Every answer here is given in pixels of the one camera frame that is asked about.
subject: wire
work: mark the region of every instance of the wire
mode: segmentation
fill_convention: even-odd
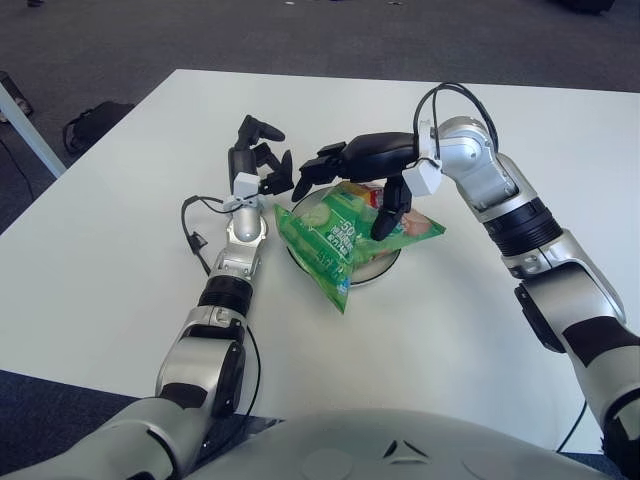
[[[478,112],[480,112],[480,115],[482,116],[482,120],[487,126],[487,131],[489,132],[489,136],[491,137],[491,141],[493,142],[493,146],[495,148],[495,151],[497,152],[499,148],[498,132],[496,130],[495,124],[493,123],[491,115],[489,115],[489,112],[487,112],[487,109],[484,107],[482,102],[478,100],[478,98],[471,92],[471,90],[469,90],[467,87],[463,85],[460,85],[459,83],[453,83],[453,82],[441,83],[437,87],[434,87],[431,90],[429,90],[420,99],[420,101],[418,102],[418,105],[416,106],[416,111],[413,114],[413,134],[415,135],[415,137],[418,138],[418,122],[420,118],[420,112],[422,111],[422,107],[427,102],[427,100],[429,100],[429,98],[433,97],[431,101],[431,111],[432,111],[431,113],[433,116],[433,123],[435,127],[434,136],[435,136],[435,143],[436,143],[436,156],[440,158],[440,135],[438,133],[438,118],[436,115],[436,97],[438,92],[441,90],[451,90],[453,92],[459,93],[460,95],[464,96],[469,101],[471,101],[471,103],[473,103],[473,105],[476,107]]]
[[[245,197],[243,200],[249,200],[250,198],[253,198],[256,195]],[[207,264],[205,259],[202,257],[202,255],[200,255],[200,248],[202,248],[202,246],[204,245],[194,246],[194,244],[192,244],[191,238],[192,238],[192,235],[197,235],[197,233],[194,232],[192,235],[189,235],[189,231],[187,230],[187,224],[185,221],[185,213],[187,211],[187,208],[193,203],[200,201],[204,203],[210,210],[216,213],[232,213],[238,210],[239,208],[242,208],[243,205],[240,205],[239,207],[236,207],[231,210],[222,211],[222,210],[217,210],[213,208],[211,205],[207,203],[207,200],[216,202],[216,203],[222,203],[222,200],[215,197],[202,197],[199,195],[194,195],[193,197],[189,197],[182,203],[182,208],[180,209],[180,221],[182,223],[182,231],[184,232],[185,238],[187,239],[187,243],[189,244],[191,251],[196,257],[198,257],[198,260],[200,260],[203,270],[207,275],[209,275],[211,273],[211,267],[209,267],[209,265]],[[242,420],[240,421],[240,424],[238,425],[238,427],[234,431],[232,431],[229,434],[229,436],[225,438],[225,440],[221,444],[219,444],[214,450],[207,452],[204,456],[198,459],[193,470],[197,470],[198,468],[200,468],[203,464],[207,463],[212,457],[219,454],[225,447],[227,447],[229,443],[231,443],[231,441],[246,428],[247,423],[249,422],[249,418],[251,417],[251,412],[253,411],[253,406],[256,403],[256,399],[258,398],[258,391],[260,389],[260,380],[262,378],[262,359],[260,358],[260,350],[258,349],[258,343],[256,342],[256,337],[253,335],[253,332],[251,331],[251,328],[248,325],[247,325],[247,332],[249,333],[249,337],[251,338],[251,343],[253,344],[253,350],[256,352],[256,361],[258,363],[258,378],[256,379],[256,386],[255,386],[255,389],[253,390],[253,397],[251,398],[251,403],[249,403],[249,408],[247,409],[247,413],[245,413],[244,416],[242,417]]]
[[[7,155],[9,155],[9,160],[11,160],[11,163],[13,163],[13,166],[16,167],[16,170],[18,170],[18,173],[20,173],[20,176],[24,179],[24,183],[27,184],[27,189],[29,190],[29,196],[31,197],[31,202],[35,202],[36,196],[33,194],[33,187],[31,186],[31,182],[29,181],[29,178],[24,173],[22,168],[20,168],[20,164],[16,161],[13,154],[11,153],[11,150],[9,150],[9,147],[7,147],[7,144],[4,143],[2,139],[0,139],[0,145],[2,145],[2,148],[6,150]]]
[[[257,193],[254,195],[249,195],[248,197],[244,197],[241,200],[242,201],[250,200],[251,198],[257,195],[258,195]],[[202,254],[200,253],[200,249],[204,247],[207,244],[207,242],[197,232],[194,231],[193,233],[189,233],[189,230],[187,229],[187,222],[185,219],[187,214],[187,208],[189,208],[189,206],[194,204],[195,202],[202,202],[212,212],[221,213],[221,214],[237,212],[244,205],[240,204],[237,207],[231,208],[229,210],[218,210],[212,207],[207,202],[223,203],[222,200],[216,197],[203,197],[200,195],[194,195],[192,197],[187,198],[184,202],[182,202],[182,208],[180,209],[180,222],[182,223],[182,231],[184,233],[184,237],[187,239],[187,243],[191,248],[191,252],[200,261],[200,265],[202,265],[202,268],[204,269],[206,274],[209,275],[211,273],[211,268],[209,267],[209,265],[207,265],[207,262],[204,260],[204,258],[202,257]]]
[[[562,452],[562,449],[564,448],[564,446],[567,444],[567,442],[573,435],[573,432],[575,432],[576,428],[578,428],[578,424],[580,423],[580,420],[582,420],[582,417],[584,416],[584,412],[586,410],[587,410],[587,401],[585,400],[584,403],[582,404],[582,410],[580,410],[580,413],[578,414],[578,418],[576,418],[576,421],[573,422],[573,426],[571,427],[571,430],[569,430],[569,433],[567,433],[567,436],[564,437],[564,440],[562,441],[560,446],[556,449],[556,453]]]

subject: gray carpet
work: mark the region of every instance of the gray carpet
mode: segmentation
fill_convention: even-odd
[[[294,1],[2,0],[0,70],[67,165],[68,120],[103,100],[138,102],[176,68],[640,91],[638,0],[599,16],[549,0]],[[42,193],[48,171],[10,126],[0,139]],[[0,232],[29,202],[0,149]],[[130,401],[0,372],[0,474],[59,453]]]

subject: white plastic connector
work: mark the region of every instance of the white plastic connector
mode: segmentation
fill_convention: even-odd
[[[433,195],[442,182],[442,170],[430,160],[418,160],[413,167],[402,171],[402,177],[414,197]]]
[[[260,177],[246,172],[240,172],[233,180],[233,196],[247,198],[258,193]]]
[[[433,195],[442,182],[442,163],[435,158],[435,142],[431,138],[431,122],[418,126],[419,160],[402,171],[402,177],[414,197]]]

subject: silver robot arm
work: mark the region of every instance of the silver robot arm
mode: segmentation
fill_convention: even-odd
[[[223,205],[233,212],[227,243],[162,364],[155,397],[132,403],[67,452],[3,479],[179,479],[193,469],[215,422],[235,412],[246,316],[267,236],[259,195],[293,187],[289,152],[280,164],[266,144],[251,149],[259,138],[283,140],[281,132],[247,116],[238,133],[229,150],[232,194]],[[257,167],[264,163],[273,173],[261,180]],[[188,240],[194,253],[203,246],[195,233]]]
[[[455,117],[438,128],[440,158],[420,126],[420,156],[403,172],[414,194],[454,180],[502,253],[523,313],[548,349],[567,353],[604,433],[605,453],[627,475],[640,457],[640,339],[622,302],[570,231],[561,228],[513,161],[496,154],[484,126]]]

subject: plastic packaging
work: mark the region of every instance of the plastic packaging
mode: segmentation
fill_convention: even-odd
[[[445,230],[411,210],[387,238],[372,240],[381,203],[382,187],[342,182],[300,217],[275,206],[278,231],[292,255],[343,313],[354,268]]]

